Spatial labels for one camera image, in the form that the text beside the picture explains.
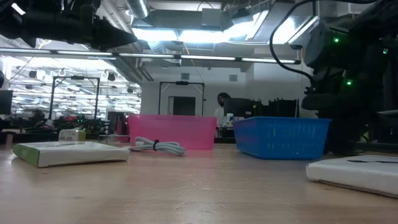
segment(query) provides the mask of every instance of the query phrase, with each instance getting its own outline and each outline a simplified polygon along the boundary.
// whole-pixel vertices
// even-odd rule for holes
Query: person
[[[217,127],[224,126],[225,116],[224,116],[224,99],[231,98],[228,93],[220,93],[217,96],[217,101],[219,107],[216,109],[214,116],[217,118]]]

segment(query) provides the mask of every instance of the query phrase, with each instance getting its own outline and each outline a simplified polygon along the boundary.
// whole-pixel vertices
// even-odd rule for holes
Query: door
[[[196,98],[187,96],[171,96],[169,98],[169,114],[195,115]]]

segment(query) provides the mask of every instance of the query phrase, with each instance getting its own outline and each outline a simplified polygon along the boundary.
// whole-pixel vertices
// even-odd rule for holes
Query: blue plastic basket
[[[318,159],[330,119],[253,117],[234,122],[241,152],[261,159]]]

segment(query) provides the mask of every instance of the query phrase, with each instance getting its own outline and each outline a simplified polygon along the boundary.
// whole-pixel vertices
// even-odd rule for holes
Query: wooden table
[[[0,150],[0,223],[398,223],[398,200],[309,182],[234,145],[37,169]]]

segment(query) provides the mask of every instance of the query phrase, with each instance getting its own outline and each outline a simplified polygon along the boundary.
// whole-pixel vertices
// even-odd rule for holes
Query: pink plastic bin
[[[130,140],[137,136],[160,142],[178,142],[187,149],[213,149],[215,117],[132,114]]]

